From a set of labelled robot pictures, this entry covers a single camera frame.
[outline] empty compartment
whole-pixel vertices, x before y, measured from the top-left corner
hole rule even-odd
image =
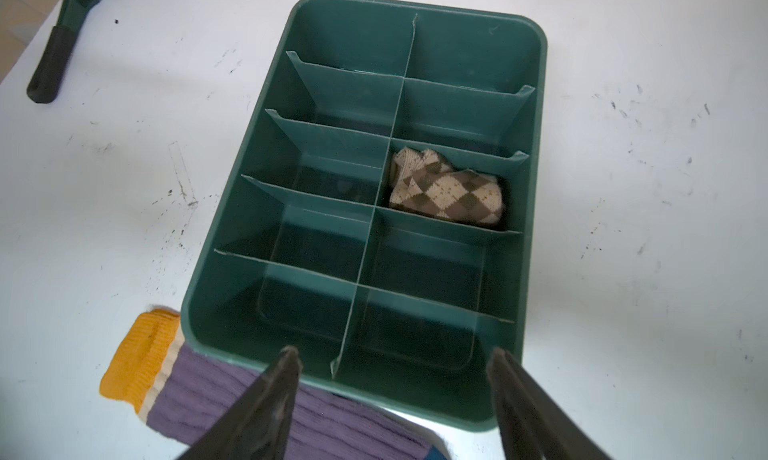
[[[514,93],[544,84],[547,40],[523,16],[420,10],[407,76]]]
[[[354,282],[372,208],[237,180],[214,243],[218,251]]]
[[[512,321],[360,287],[335,380],[414,415],[486,429],[494,415],[485,364],[516,337]]]
[[[354,285],[293,269],[290,275],[234,255],[208,254],[184,303],[187,341],[200,352],[252,369],[269,365],[286,345],[296,346],[302,378],[330,380]]]
[[[390,179],[383,183],[379,189],[379,196],[376,204],[389,207],[389,198],[392,195],[392,181],[394,181],[395,172],[392,171],[392,156],[396,155],[403,148],[411,148],[422,152],[425,149],[432,149],[443,155],[451,164],[455,171],[471,169],[476,173],[491,175],[496,178],[499,189],[502,193],[502,202],[504,203],[504,212],[497,225],[475,225],[478,229],[494,229],[501,231],[518,231],[524,229],[524,220],[527,212],[527,188],[528,174],[530,169],[526,168],[528,164],[528,155],[523,152],[516,152],[510,158],[498,158],[481,153],[468,152],[466,150],[442,145],[432,145],[423,142],[416,142],[403,139],[392,139],[390,143],[389,160],[385,164],[384,178]],[[469,191],[457,189],[453,194],[458,200],[461,195],[468,194]]]
[[[287,30],[286,49],[308,62],[402,76],[415,14],[413,8],[369,0],[302,0]]]
[[[514,263],[485,264],[490,245],[519,254],[519,236],[380,209],[374,215],[360,282],[477,311],[487,288],[486,271],[494,271],[495,282],[514,277]],[[517,258],[517,267],[521,261]],[[487,303],[494,304],[494,299]]]
[[[268,109],[252,134],[243,170],[255,179],[315,195],[373,204],[388,138],[285,119]]]
[[[303,62],[293,51],[286,55],[303,83],[303,86],[294,83],[293,89],[306,88],[311,97],[311,104],[303,103],[300,117],[286,117],[389,136],[402,87],[401,77]],[[285,116],[279,107],[269,103],[265,107],[275,108]]]
[[[393,136],[498,157],[514,154],[512,130],[533,93],[498,93],[406,79]]]

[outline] green plastic bin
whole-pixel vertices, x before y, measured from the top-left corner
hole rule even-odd
[[[522,353],[546,39],[514,15],[390,0],[293,8],[184,298],[199,352],[450,426],[495,426]],[[499,178],[496,229],[387,208],[392,154]]]

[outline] green tool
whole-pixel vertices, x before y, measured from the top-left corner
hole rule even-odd
[[[27,96],[36,103],[50,103],[56,99],[62,85],[64,71],[74,44],[85,22],[85,16],[101,0],[63,0],[56,26],[27,86]]]

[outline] black handle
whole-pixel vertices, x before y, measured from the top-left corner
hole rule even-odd
[[[27,86],[27,96],[36,103],[50,103],[56,99],[62,85],[64,71],[74,49],[78,34],[66,26],[54,26],[48,44]]]

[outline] tiled floor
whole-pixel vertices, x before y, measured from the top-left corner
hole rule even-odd
[[[59,0],[0,0],[0,80]]]

